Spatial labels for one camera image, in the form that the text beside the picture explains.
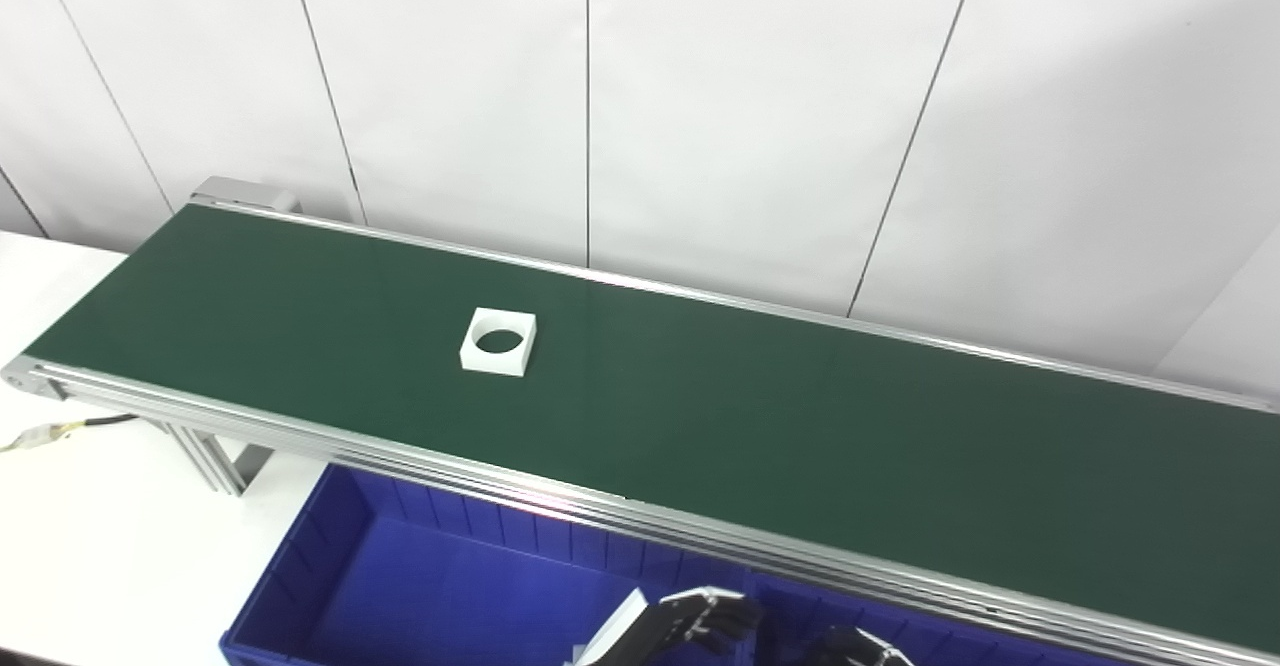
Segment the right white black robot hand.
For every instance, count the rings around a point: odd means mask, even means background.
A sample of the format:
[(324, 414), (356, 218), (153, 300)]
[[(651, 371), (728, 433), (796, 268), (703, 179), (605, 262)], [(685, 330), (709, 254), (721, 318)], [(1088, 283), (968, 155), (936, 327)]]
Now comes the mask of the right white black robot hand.
[(896, 646), (852, 626), (832, 626), (806, 649), (801, 665), (913, 665)]

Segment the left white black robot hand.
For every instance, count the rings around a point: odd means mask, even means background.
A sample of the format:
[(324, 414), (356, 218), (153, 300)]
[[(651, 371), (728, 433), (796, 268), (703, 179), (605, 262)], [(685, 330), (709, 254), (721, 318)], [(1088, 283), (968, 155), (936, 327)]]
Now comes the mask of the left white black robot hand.
[(764, 608), (739, 590), (694, 587), (649, 601), (628, 593), (588, 643), (575, 646), (567, 665), (653, 665), (669, 652), (692, 648), (731, 656), (764, 619)]

